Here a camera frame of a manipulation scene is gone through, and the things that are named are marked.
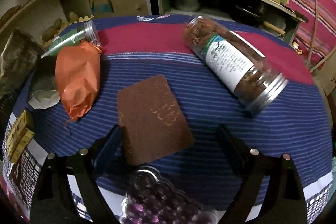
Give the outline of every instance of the bottle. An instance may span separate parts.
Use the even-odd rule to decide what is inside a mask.
[[[253,45],[210,17],[195,16],[184,31],[184,39],[253,116],[288,83]]]
[[[79,45],[82,39],[87,42],[92,42],[97,47],[101,47],[99,35],[92,20],[85,22],[83,25],[77,26],[63,36],[54,40],[49,46],[49,51],[42,54],[41,58],[49,55],[57,56],[61,49],[67,46]]]

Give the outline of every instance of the white paper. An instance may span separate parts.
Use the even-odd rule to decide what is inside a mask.
[[[205,63],[233,92],[253,63],[221,36],[217,36],[206,53]]]
[[[59,94],[57,90],[41,90],[35,92],[28,104],[34,109],[46,109],[57,105],[59,102]]]

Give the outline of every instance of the glass jar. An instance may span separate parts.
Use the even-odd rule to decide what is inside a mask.
[[[210,17],[195,16],[184,39],[253,116],[288,83],[253,45]]]

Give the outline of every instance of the red stripe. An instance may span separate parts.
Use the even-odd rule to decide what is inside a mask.
[[[18,214],[20,216],[22,216],[22,218],[24,219],[24,221],[26,221],[28,223],[29,219],[26,217],[25,213],[23,212],[23,210],[21,209],[20,205],[16,201],[15,195],[11,192],[11,189],[7,186],[7,183],[6,183],[6,181],[5,181],[5,179],[3,178],[2,175],[0,175],[0,186],[1,186],[2,190],[4,191],[6,197],[8,197],[9,201],[11,202],[11,204],[13,205],[13,207],[18,212]]]
[[[103,54],[122,52],[180,52],[191,53],[184,45],[185,24],[135,23],[99,32]],[[259,49],[288,79],[313,85],[303,59],[293,50],[255,33],[238,32]]]

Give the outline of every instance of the wooden stick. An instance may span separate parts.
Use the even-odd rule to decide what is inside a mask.
[[[328,53],[325,58],[323,58],[319,63],[316,64],[316,66],[314,68],[312,68],[310,70],[310,73],[312,73],[314,70],[316,70],[318,67],[320,67],[324,62],[326,62],[330,56],[333,55],[333,53],[336,52],[336,46],[330,51],[330,53]]]
[[[316,30],[317,30],[318,19],[319,19],[319,3],[317,2],[317,0],[315,0],[314,34],[313,34],[313,37],[312,37],[311,42],[310,42],[310,50],[309,50],[309,55],[308,55],[308,59],[307,59],[307,62],[306,62],[306,67],[307,68],[308,68],[308,66],[310,64],[311,55],[312,55],[313,49],[314,49],[314,41],[315,41],[315,37],[316,37]]]
[[[281,34],[282,36],[284,36],[286,34],[286,32],[284,30],[274,26],[273,24],[268,23],[267,21],[264,21],[263,24],[264,24],[265,27],[274,30],[275,32],[277,32],[278,34]]]

